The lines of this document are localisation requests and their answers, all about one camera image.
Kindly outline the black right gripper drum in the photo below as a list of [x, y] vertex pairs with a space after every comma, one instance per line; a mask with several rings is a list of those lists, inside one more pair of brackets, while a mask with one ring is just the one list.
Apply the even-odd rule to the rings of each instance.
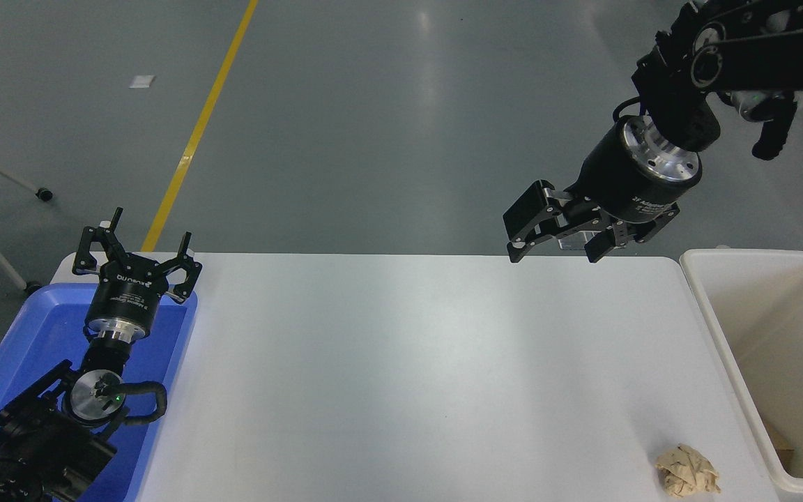
[[672, 211], [701, 176], [700, 156], [665, 139], [655, 123], [617, 123], [586, 157], [571, 192], [640, 225]]

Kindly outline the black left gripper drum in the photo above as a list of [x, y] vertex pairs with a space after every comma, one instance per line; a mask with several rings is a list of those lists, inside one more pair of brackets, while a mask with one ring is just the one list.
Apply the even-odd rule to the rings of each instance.
[[106, 261], [86, 315], [86, 328], [102, 330], [106, 322], [123, 321], [137, 330], [150, 330], [166, 290], [158, 266], [158, 261], [142, 255], [130, 255], [124, 264]]

